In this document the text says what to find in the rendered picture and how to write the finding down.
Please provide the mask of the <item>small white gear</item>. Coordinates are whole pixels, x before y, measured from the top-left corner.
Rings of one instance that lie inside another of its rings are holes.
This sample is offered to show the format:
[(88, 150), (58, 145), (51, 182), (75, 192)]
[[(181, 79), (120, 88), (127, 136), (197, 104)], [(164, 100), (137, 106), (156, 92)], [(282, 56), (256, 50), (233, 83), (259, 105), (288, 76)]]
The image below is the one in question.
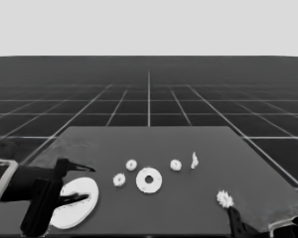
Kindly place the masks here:
[(137, 168), (137, 162), (135, 160), (129, 160), (126, 162), (125, 167), (131, 172), (135, 171)]
[(178, 172), (182, 168), (182, 163), (179, 160), (172, 160), (170, 163), (170, 168), (173, 171)]
[(125, 174), (117, 174), (113, 177), (113, 184), (116, 187), (121, 187), (125, 184), (126, 182), (126, 177)]

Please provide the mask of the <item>small white T-shaped piece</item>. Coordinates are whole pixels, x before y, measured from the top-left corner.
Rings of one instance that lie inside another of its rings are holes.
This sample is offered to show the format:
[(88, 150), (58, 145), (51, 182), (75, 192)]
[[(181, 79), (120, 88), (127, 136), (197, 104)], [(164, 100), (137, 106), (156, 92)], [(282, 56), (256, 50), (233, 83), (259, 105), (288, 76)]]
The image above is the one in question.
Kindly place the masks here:
[(193, 170), (199, 164), (199, 159), (196, 152), (192, 154), (191, 169)]

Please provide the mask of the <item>large thick white disc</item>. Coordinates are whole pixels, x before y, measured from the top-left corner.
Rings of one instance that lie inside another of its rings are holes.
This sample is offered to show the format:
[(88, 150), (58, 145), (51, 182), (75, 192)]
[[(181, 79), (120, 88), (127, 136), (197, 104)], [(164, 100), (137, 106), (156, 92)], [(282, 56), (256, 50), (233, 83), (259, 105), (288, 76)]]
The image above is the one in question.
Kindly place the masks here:
[(87, 198), (55, 209), (50, 224), (58, 229), (71, 229), (82, 223), (95, 209), (99, 188), (93, 178), (76, 178), (66, 183), (61, 195), (86, 194)]

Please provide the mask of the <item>white round carrier with pins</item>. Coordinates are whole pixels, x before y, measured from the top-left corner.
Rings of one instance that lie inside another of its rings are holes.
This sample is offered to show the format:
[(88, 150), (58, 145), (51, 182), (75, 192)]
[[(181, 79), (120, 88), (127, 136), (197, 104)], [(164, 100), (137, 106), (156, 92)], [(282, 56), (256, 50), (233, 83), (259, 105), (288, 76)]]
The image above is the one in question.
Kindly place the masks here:
[(143, 168), (136, 176), (136, 186), (143, 193), (157, 192), (163, 183), (160, 172), (155, 168)]

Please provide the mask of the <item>larger white gear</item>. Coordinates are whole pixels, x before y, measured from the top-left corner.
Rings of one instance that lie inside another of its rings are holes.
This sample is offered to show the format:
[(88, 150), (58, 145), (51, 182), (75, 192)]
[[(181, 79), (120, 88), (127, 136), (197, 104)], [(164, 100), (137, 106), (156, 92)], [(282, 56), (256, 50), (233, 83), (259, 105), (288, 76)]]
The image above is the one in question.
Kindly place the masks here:
[(223, 208), (229, 208), (234, 206), (232, 197), (225, 190), (220, 190), (217, 194), (217, 201)]

